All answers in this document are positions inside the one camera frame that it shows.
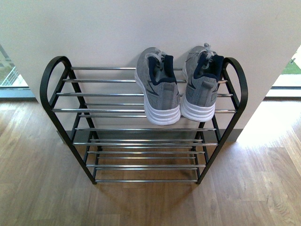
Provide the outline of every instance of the curved black handle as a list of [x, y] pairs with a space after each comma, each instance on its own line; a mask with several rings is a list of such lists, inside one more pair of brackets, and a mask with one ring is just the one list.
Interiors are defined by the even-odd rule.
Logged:
[[71, 63], [70, 63], [69, 59], [65, 56], [57, 56], [57, 57], [53, 58], [46, 66], [45, 71], [42, 76], [41, 85], [40, 85], [40, 100], [41, 100], [42, 106], [44, 107], [44, 109], [46, 111], [51, 110], [51, 106], [48, 101], [48, 95], [47, 95], [50, 76], [51, 76], [51, 73], [53, 72], [54, 68], [59, 63], [63, 63], [65, 66], [65, 69], [67, 69], [68, 71], [71, 70]]
[[236, 74], [238, 75], [241, 97], [239, 101], [237, 96], [234, 95], [234, 99], [238, 106], [237, 112], [240, 115], [246, 108], [246, 104], [248, 101], [248, 85], [246, 82], [246, 76], [244, 70], [242, 69], [240, 63], [236, 59], [231, 57], [224, 58], [223, 66], [222, 66], [223, 72], [226, 73], [226, 69], [229, 64], [233, 66]]

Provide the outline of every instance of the chrome rod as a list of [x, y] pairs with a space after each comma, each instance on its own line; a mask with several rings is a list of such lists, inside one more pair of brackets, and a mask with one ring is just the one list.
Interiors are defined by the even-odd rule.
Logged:
[[233, 96], [232, 93], [229, 93], [229, 94], [218, 93], [218, 94], [217, 94], [217, 97], [231, 97], [231, 96]]
[[82, 112], [82, 113], [144, 113], [144, 110], [133, 110], [133, 109], [86, 109], [86, 108], [61, 108], [52, 109], [53, 112], [57, 113], [68, 113], [68, 112]]
[[146, 118], [146, 115], [80, 115], [80, 118]]
[[204, 154], [205, 152], [193, 152], [193, 151], [186, 151], [186, 152], [115, 152], [115, 151], [99, 151], [99, 152], [87, 152], [88, 154]]
[[[57, 93], [59, 97], [143, 97], [143, 93]], [[233, 94], [217, 94], [217, 97], [231, 97]]]
[[195, 159], [196, 157], [97, 157], [98, 159]]
[[85, 145], [85, 146], [217, 146], [218, 143], [183, 143], [183, 144], [175, 144], [175, 143], [104, 143], [104, 142], [97, 142], [97, 143], [73, 143], [74, 145]]
[[[235, 110], [215, 113], [235, 113]], [[80, 115], [80, 118], [146, 118], [146, 115]]]
[[[160, 146], [158, 144], [158, 146], [104, 146], [102, 147], [103, 149], [120, 149], [120, 148], [126, 148], [126, 149], [145, 149], [145, 148], [149, 148], [149, 149], [170, 149], [169, 146]], [[173, 146], [173, 149], [184, 149], [184, 148], [192, 148], [192, 146], [188, 146], [188, 145], [177, 145], [177, 146]]]
[[164, 128], [164, 129], [101, 129], [101, 128], [75, 128], [76, 130], [86, 130], [86, 131], [215, 131], [215, 128], [193, 128], [193, 129], [183, 129], [183, 128]]
[[[98, 71], [110, 71], [110, 70], [136, 70], [135, 67], [71, 67], [71, 70], [98, 70]], [[182, 68], [175, 67], [174, 71], [181, 71]]]
[[236, 110], [231, 109], [216, 109], [215, 113], [236, 113]]
[[[145, 111], [143, 109], [86, 109], [86, 108], [60, 108], [59, 109], [59, 108], [54, 108], [54, 109], [52, 109], [52, 111], [57, 112], [57, 113], [74, 113], [74, 112], [79, 112], [79, 113], [80, 112], [82, 112], [82, 113], [145, 113]], [[236, 113], [236, 110], [217, 109], [217, 110], [215, 110], [215, 113]], [[119, 115], [116, 115], [116, 116], [100, 115], [99, 118], [101, 118], [101, 117], [118, 118]]]
[[[63, 79], [65, 82], [72, 82], [72, 83], [135, 83], [136, 81], [133, 79]], [[186, 80], [179, 79], [177, 80], [178, 83], [186, 83]]]
[[197, 168], [95, 168], [95, 170], [197, 170]]
[[197, 182], [198, 180], [95, 180], [97, 183], [119, 183], [119, 182]]
[[90, 139], [92, 142], [202, 142], [200, 139]]
[[85, 103], [86, 106], [143, 106], [143, 103], [116, 103], [116, 104], [102, 104], [102, 103]]
[[196, 168], [206, 165], [86, 165], [94, 168]]

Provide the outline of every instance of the sneaker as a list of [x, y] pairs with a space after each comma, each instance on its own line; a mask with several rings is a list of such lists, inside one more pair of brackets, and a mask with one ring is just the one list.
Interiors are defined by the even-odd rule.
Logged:
[[210, 50], [207, 43], [204, 46], [193, 48], [183, 67], [187, 86], [181, 99], [181, 113], [184, 117], [199, 122], [213, 118], [224, 59]]
[[181, 116], [173, 59], [155, 47], [147, 48], [140, 55], [135, 71], [136, 83], [144, 94], [146, 117], [160, 126], [174, 124]]

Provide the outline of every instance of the shoelace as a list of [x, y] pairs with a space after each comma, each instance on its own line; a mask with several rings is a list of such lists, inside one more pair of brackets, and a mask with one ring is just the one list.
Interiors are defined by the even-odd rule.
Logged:
[[156, 48], [156, 51], [158, 51], [159, 53], [158, 54], [155, 54], [155, 53], [147, 53], [145, 54], [145, 58], [149, 58], [149, 57], [155, 57], [159, 63], [160, 63], [160, 70], [163, 69], [164, 65], [163, 65], [163, 61], [164, 60], [164, 56], [163, 55], [166, 55], [165, 52], [161, 52], [158, 48]]
[[206, 60], [208, 60], [208, 61], [207, 61], [207, 64], [206, 64], [206, 65], [203, 65], [203, 66], [202, 66], [202, 69], [207, 69], [207, 68], [209, 67], [209, 64], [210, 64], [211, 62], [213, 62], [212, 57], [213, 57], [214, 55], [216, 55], [216, 52], [210, 49], [211, 46], [210, 46], [208, 43], [205, 43], [205, 44], [204, 44], [204, 47], [205, 47], [205, 49], [203, 49], [203, 50], [200, 50], [200, 51], [197, 51], [197, 52], [189, 52], [189, 53], [195, 53], [195, 54], [198, 54], [198, 58], [200, 58], [200, 56], [201, 56], [202, 53], [205, 53], [205, 54], [206, 54]]

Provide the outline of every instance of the grass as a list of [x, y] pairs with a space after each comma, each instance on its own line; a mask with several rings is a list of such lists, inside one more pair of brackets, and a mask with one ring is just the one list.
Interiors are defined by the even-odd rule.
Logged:
[[295, 62], [293, 62], [292, 64], [288, 63], [281, 74], [301, 74], [301, 69]]

